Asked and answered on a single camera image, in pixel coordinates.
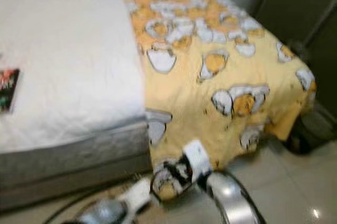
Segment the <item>yellow bedspread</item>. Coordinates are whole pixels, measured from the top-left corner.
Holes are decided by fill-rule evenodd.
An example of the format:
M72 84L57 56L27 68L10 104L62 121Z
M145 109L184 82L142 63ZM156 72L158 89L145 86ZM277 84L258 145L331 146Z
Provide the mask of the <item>yellow bedspread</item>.
M308 67L231 0L125 0L146 75L154 167L200 139L214 168L285 140L316 85Z

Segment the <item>book cover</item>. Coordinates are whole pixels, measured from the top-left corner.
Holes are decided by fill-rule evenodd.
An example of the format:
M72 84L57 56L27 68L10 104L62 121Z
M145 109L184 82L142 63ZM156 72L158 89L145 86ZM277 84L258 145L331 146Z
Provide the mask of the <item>book cover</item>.
M20 70L0 70L0 114L9 111L12 105Z

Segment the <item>robotic arm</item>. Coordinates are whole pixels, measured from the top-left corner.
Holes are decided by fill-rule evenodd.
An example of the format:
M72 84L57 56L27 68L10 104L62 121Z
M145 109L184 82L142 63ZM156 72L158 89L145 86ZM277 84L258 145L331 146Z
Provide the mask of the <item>robotic arm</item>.
M98 202L78 221L86 224L131 224L137 212L151 201L151 194L165 200L181 194L194 183L215 201L223 223L265 223L244 187L231 174L212 170L208 155L198 140L184 148L178 162L164 162L152 181L142 179L117 199Z

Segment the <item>tiled floor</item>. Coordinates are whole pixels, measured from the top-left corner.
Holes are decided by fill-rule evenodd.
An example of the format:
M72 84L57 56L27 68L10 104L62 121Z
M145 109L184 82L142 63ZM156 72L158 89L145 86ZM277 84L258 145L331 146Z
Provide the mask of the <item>tiled floor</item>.
M336 142L298 157L272 140L255 155L233 161L229 170L246 186L267 223L337 223ZM75 197L2 216L0 223L41 224ZM158 223L211 224L219 219L214 203L197 191L171 206L167 218Z

